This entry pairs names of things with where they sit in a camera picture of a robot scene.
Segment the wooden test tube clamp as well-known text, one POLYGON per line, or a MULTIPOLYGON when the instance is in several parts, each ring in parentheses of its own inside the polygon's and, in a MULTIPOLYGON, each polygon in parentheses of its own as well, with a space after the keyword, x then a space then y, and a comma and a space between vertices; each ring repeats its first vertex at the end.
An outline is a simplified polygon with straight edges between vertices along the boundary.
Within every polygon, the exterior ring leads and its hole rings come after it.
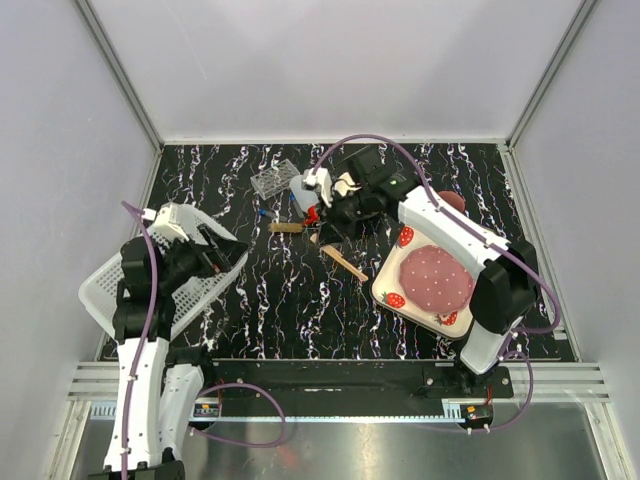
POLYGON ((349 273, 351 273, 355 278, 357 278, 361 283, 367 282, 369 277, 364 274, 361 270, 352 265, 348 260, 344 258, 342 253, 332 245, 323 245, 321 246, 319 243, 319 237, 317 233, 311 235, 310 240, 313 244, 319 247, 320 251, 331 258, 338 265, 346 269, 349 273))

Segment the white wash bottle red cap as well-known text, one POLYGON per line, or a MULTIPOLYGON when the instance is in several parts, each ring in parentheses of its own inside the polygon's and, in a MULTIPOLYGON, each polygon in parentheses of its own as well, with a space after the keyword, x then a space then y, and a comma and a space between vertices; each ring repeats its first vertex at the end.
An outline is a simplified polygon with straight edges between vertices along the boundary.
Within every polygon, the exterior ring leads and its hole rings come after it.
POLYGON ((296 175, 289 182, 289 188, 305 213, 304 225, 313 225, 319 221, 318 205, 320 200, 314 191, 306 190, 302 185, 302 176, 296 175))

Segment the tan bristle tube brush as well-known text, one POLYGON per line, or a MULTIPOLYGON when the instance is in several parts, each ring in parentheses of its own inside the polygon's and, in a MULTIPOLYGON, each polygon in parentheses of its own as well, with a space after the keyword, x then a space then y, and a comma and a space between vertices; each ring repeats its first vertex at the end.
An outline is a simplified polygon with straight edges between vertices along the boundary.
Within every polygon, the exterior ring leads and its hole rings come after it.
POLYGON ((271 233, 302 234, 317 232, 319 227, 314 225, 304 225, 301 223, 272 222, 268 225, 268 230, 271 233))

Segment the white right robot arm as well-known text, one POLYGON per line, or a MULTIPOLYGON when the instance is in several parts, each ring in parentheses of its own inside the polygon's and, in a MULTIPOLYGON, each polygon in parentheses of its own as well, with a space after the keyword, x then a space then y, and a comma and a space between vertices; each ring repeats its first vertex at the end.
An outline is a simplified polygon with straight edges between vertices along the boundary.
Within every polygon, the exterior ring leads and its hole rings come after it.
POLYGON ((536 253, 437 194, 403 146, 353 145, 339 172, 287 157, 240 182, 225 164, 216 219, 248 246, 233 283, 265 358, 378 354, 383 316, 456 342, 454 384, 476 396, 538 300, 536 253))

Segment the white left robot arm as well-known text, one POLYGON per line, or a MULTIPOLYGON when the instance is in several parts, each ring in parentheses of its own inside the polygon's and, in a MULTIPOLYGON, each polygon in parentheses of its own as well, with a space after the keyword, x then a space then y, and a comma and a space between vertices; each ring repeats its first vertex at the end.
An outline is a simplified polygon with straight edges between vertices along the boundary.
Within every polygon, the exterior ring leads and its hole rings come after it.
POLYGON ((126 242, 79 289, 117 344, 115 421, 99 479, 181 479, 183 438, 216 372, 181 333, 236 279, 248 247, 213 220, 154 224, 126 242))

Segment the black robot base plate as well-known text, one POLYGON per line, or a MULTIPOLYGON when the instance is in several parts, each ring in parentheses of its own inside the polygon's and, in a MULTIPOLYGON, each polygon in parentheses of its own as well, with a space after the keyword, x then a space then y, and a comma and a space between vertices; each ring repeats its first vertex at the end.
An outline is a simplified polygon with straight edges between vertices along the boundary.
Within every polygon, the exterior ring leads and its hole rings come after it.
POLYGON ((436 399, 514 397, 507 367, 474 376, 455 361, 213 359, 203 372, 207 386, 240 381, 271 391, 373 389, 436 399))

